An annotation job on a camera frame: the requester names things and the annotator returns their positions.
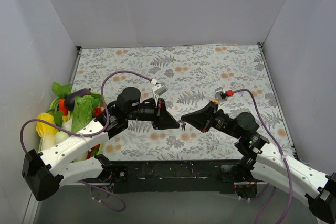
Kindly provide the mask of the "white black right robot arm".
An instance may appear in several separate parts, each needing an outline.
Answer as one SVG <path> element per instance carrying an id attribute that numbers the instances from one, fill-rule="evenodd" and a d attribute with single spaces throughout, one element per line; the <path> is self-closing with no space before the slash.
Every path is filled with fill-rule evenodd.
<path id="1" fill-rule="evenodd" d="M 319 172 L 291 156 L 260 135 L 251 113 L 230 118 L 215 102 L 184 115 L 183 122 L 201 132 L 214 128 L 237 139 L 235 147 L 242 154 L 237 173 L 242 180 L 262 180 L 288 192 L 308 205 L 310 212 L 326 223 L 335 223 L 335 174 Z"/>

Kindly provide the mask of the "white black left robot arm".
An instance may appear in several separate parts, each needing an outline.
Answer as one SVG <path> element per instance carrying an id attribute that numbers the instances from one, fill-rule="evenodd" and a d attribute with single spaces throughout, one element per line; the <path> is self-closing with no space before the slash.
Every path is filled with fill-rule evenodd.
<path id="1" fill-rule="evenodd" d="M 43 201 L 61 186 L 87 178 L 97 178 L 100 182 L 110 178 L 121 179 L 127 169 L 113 165 L 102 154 L 80 162 L 75 162 L 75 159 L 126 130 L 130 120 L 151 122 L 155 130 L 179 128 L 179 123 L 167 111 L 161 98 L 166 91 L 165 85 L 157 84 L 152 87 L 153 98 L 141 101 L 140 90 L 127 87 L 116 101 L 74 136 L 41 152 L 27 152 L 22 176 L 36 200 Z"/>

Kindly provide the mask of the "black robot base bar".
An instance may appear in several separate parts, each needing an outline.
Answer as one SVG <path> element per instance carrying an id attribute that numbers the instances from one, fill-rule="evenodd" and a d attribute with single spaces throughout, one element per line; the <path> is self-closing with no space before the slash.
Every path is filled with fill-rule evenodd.
<path id="1" fill-rule="evenodd" d="M 204 192 L 253 198 L 257 181 L 238 167 L 237 160 L 112 161 L 107 171 L 85 182 L 102 183 L 116 194 L 146 192 Z"/>

